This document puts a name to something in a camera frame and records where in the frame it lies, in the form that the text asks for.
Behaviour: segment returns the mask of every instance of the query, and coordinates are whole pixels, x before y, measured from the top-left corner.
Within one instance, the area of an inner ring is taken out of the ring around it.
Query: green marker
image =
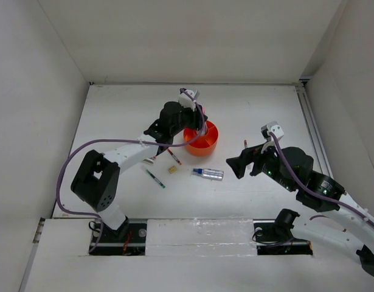
[[[165,188],[165,185],[160,182],[160,180],[154,176],[154,174],[152,174],[148,169],[145,168],[145,171],[156,181],[156,183],[158,183],[160,186],[162,186],[162,188],[164,189]]]

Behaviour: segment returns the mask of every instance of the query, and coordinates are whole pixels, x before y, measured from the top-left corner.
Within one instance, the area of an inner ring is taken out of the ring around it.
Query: orange bowl
[[[185,149],[194,156],[207,156],[210,155],[218,142],[219,131],[216,126],[209,120],[207,124],[207,133],[200,136],[191,144],[185,146]],[[184,141],[188,142],[195,138],[198,134],[195,130],[185,129],[184,130]]]

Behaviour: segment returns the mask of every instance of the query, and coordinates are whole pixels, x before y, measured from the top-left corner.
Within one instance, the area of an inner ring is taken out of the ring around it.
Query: pen
[[[145,171],[156,181],[156,183],[158,183],[163,189],[165,188],[165,185],[160,182],[160,180],[154,176],[154,174],[152,174],[148,169],[145,168]]]
[[[181,162],[180,162],[180,160],[176,157],[176,155],[174,155],[173,154],[173,152],[172,151],[170,151],[169,150],[169,148],[168,148],[168,152],[171,154],[171,156],[173,157],[173,159],[178,163],[178,164],[180,164],[181,165]]]

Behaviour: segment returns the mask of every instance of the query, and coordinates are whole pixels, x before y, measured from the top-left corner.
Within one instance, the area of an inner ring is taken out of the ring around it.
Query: small yellow block
[[[172,167],[168,168],[168,171],[169,171],[169,173],[174,173],[175,171],[177,171],[177,167],[172,166]]]

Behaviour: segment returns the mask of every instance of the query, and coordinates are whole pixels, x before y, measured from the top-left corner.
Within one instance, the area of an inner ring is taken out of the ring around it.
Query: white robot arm
[[[140,161],[164,152],[183,129],[204,129],[207,116],[196,103],[197,97],[198,91],[180,89],[178,102],[164,105],[159,118],[138,139],[140,143],[125,144],[105,153],[91,150],[85,155],[71,190],[98,213],[116,238],[124,238],[129,225],[114,201],[119,176]]]
[[[263,172],[290,192],[296,200],[347,229],[339,232],[317,224],[297,212],[283,209],[274,222],[277,241],[292,238],[320,243],[344,253],[374,276],[374,217],[357,204],[345,189],[329,176],[313,171],[313,158],[297,147],[281,149],[284,135],[277,122],[261,128],[266,143],[244,149],[226,162],[238,179],[254,163],[251,176]]]

